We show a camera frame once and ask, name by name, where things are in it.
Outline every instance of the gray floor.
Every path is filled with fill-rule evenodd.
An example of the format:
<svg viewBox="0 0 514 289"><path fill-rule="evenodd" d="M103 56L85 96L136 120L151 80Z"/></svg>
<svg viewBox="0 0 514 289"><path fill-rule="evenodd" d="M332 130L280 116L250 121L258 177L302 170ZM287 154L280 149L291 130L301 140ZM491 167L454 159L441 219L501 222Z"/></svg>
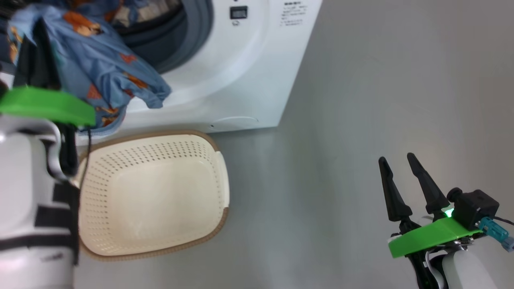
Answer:
<svg viewBox="0 0 514 289"><path fill-rule="evenodd" d="M325 0L280 126L213 135L231 209L213 240L175 254L100 263L77 289L414 288L392 259L378 158L414 211L414 152L444 192L481 188L514 219L514 2ZM499 288L514 256L479 255Z"/></svg>

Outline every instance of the green light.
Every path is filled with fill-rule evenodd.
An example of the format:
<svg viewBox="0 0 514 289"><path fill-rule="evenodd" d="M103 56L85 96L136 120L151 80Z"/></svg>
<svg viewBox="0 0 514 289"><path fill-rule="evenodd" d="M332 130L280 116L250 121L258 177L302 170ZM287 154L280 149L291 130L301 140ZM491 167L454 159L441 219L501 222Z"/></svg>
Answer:
<svg viewBox="0 0 514 289"><path fill-rule="evenodd" d="M451 217L451 214L453 213L453 210L454 210L454 209L455 209L455 208L451 208L451 209L449 209L449 210L446 210L446 211L445 211L446 216Z"/></svg>

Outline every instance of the green plastic bracket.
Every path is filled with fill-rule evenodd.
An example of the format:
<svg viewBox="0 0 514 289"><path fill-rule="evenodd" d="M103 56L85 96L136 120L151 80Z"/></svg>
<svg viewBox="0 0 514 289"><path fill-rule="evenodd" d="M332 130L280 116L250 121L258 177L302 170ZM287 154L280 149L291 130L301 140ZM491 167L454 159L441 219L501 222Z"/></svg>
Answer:
<svg viewBox="0 0 514 289"><path fill-rule="evenodd" d="M71 94L37 87L16 87L0 97L0 114L45 118L77 127L95 125L95 109Z"/></svg>
<svg viewBox="0 0 514 289"><path fill-rule="evenodd" d="M444 218L394 239L389 250L393 258L398 258L480 232L468 231L453 218Z"/></svg>

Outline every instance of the blue patterned cloth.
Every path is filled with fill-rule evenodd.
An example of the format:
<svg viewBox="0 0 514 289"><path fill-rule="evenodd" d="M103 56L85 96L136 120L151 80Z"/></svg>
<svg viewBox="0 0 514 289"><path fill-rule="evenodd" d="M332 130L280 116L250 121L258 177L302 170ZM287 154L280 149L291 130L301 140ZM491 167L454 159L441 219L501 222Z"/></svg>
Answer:
<svg viewBox="0 0 514 289"><path fill-rule="evenodd" d="M102 17L83 16L63 8L33 4L9 22L11 57L17 63L21 40L31 40L34 23L45 21L62 90L95 107L95 135L113 133L133 97L149 108L162 107L170 87L155 69L125 46Z"/></svg>

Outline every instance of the white washing machine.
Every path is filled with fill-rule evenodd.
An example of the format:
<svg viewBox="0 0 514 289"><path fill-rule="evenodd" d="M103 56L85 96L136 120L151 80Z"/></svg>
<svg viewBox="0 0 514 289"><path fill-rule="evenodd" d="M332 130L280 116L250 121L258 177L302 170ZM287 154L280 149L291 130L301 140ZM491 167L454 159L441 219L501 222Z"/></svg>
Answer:
<svg viewBox="0 0 514 289"><path fill-rule="evenodd" d="M119 131L109 138L162 129L212 133L279 124L322 0L192 2L198 7L187 7L183 1L184 21L197 26L204 21L207 35L201 27L182 34L183 41L197 46L182 60L173 55L187 54L177 52L184 44L177 44L171 33L164 38L173 39L169 46L175 47L161 50L162 55L153 59L153 48L135 47L125 39L162 73L173 92L160 109L148 109L134 98ZM194 11L202 8L203 19L198 18L201 11ZM206 19L209 13L212 18ZM187 39L188 33L195 34L196 43Z"/></svg>

